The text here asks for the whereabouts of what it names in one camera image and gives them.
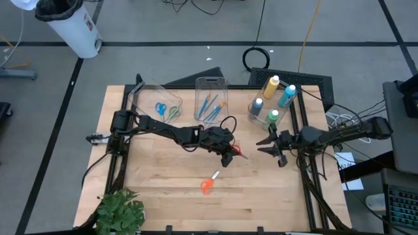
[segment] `green leaves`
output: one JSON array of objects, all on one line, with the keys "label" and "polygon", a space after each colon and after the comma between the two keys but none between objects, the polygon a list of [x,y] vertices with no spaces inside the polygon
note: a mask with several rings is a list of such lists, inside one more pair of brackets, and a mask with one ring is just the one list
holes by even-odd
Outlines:
[{"label": "green leaves", "polygon": [[118,191],[114,195],[105,195],[103,205],[99,206],[97,213],[96,233],[109,235],[110,229],[117,235],[134,235],[145,222],[144,204],[134,200],[137,194],[129,189]]}]

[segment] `keyboard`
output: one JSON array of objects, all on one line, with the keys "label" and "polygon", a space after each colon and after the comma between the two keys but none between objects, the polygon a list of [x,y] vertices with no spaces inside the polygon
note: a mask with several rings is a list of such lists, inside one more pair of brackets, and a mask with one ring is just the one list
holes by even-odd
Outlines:
[{"label": "keyboard", "polygon": [[418,230],[418,193],[388,185],[389,219],[392,225]]}]

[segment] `wooden tabletop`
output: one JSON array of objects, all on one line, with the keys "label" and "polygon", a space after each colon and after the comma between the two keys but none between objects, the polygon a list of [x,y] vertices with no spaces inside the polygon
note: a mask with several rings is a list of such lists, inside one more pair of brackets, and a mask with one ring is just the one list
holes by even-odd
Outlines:
[{"label": "wooden tabletop", "polygon": [[[123,86],[108,86],[97,126],[97,132],[108,133],[113,113],[120,109]],[[317,86],[304,86],[306,91],[320,96]],[[193,118],[195,90],[170,90],[183,98],[183,113],[174,123],[177,127],[196,125]],[[235,157],[227,168],[221,166],[221,157],[198,149],[184,151],[172,140],[145,134],[131,142],[125,187],[139,193],[144,202],[146,221],[141,230],[222,230],[256,231],[309,231],[308,216],[296,159],[285,151],[288,164],[279,168],[277,158],[257,151],[256,142],[268,133],[250,123],[247,106],[258,90],[228,90],[229,113],[238,120],[234,136],[249,159]],[[304,94],[304,102],[311,126],[327,130],[321,101]],[[290,112],[282,118],[279,131],[292,133]],[[89,165],[105,152],[105,145],[93,146]],[[331,147],[327,152],[334,154]],[[81,225],[99,203],[98,196],[105,191],[110,157],[95,166],[86,177],[74,225]],[[322,170],[321,158],[317,157]],[[220,171],[210,195],[202,194],[200,184]],[[334,159],[325,157],[327,181],[321,178],[325,200],[347,226],[351,226],[340,175]],[[317,204],[312,197],[321,227]]]}]

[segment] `concrete floor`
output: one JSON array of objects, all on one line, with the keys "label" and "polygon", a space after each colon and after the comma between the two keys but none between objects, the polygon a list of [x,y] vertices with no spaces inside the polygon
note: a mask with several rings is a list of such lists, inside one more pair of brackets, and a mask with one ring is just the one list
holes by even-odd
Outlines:
[{"label": "concrete floor", "polygon": [[[219,5],[217,1],[196,2],[207,10],[215,10]],[[418,2],[385,2],[403,40],[418,42],[415,23]],[[219,13],[209,16],[191,3],[176,14],[170,5],[156,0],[103,0],[97,28],[106,42],[168,43],[105,46],[97,57],[84,60],[26,232],[72,227],[80,182],[91,151],[85,136],[96,129],[107,85],[132,84],[138,72],[165,84],[216,66],[221,67],[230,83],[248,83],[249,73],[241,62],[248,46],[240,42],[255,40],[262,5],[262,1],[255,0],[225,0]],[[266,0],[259,40],[303,41],[315,5],[316,1],[307,0]],[[85,6],[92,16],[96,4],[85,3]],[[34,12],[25,12],[24,42],[62,41],[33,15]],[[0,2],[0,34],[16,41],[19,31],[20,11],[10,1]],[[170,46],[170,42],[176,41],[208,42],[208,45]],[[232,42],[232,46],[211,46],[210,41]],[[323,0],[310,41],[396,42],[396,39],[379,1]],[[271,69],[297,71],[300,47],[263,48],[274,51],[270,53]],[[38,72],[39,78],[35,82],[0,80],[0,101],[12,103],[15,113],[0,128],[0,234],[16,232],[77,61],[77,56],[66,46],[33,43],[19,49],[31,59],[31,69]],[[417,47],[408,47],[408,52],[418,61]],[[16,53],[10,64],[20,60]],[[262,67],[264,58],[250,53],[248,64]],[[364,110],[383,99],[383,82],[412,76],[399,46],[369,47],[361,43],[346,47],[308,46],[300,71],[331,76],[335,102],[354,111]],[[391,149],[389,141],[364,144],[356,140],[350,144],[370,156]],[[362,155],[353,154],[356,159],[365,160]],[[378,175],[364,178],[363,183],[365,190],[356,193],[361,199],[382,190]],[[349,195],[346,199],[354,228],[383,231],[381,222],[373,215]]]}]

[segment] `bottle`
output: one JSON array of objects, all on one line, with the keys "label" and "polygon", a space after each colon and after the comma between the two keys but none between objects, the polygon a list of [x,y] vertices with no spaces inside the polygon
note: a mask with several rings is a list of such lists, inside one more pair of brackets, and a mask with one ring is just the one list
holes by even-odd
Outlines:
[{"label": "bottle", "polygon": [[264,97],[266,97],[267,99],[271,99],[279,83],[280,83],[279,76],[274,75],[273,77],[271,77],[267,83],[266,89],[264,90],[264,93],[263,93]]},{"label": "bottle", "polygon": [[279,100],[279,107],[280,108],[288,108],[290,104],[292,103],[293,99],[296,95],[296,87],[295,85],[290,85],[285,89],[285,92],[283,92],[283,95],[281,96]]},{"label": "bottle", "polygon": [[266,117],[266,123],[263,125],[263,129],[268,130],[270,123],[275,123],[277,120],[279,120],[279,111],[271,110]]},{"label": "bottle", "polygon": [[253,101],[251,105],[251,109],[249,110],[249,118],[255,119],[256,116],[260,114],[261,108],[263,107],[263,100],[261,98],[257,98]]}]

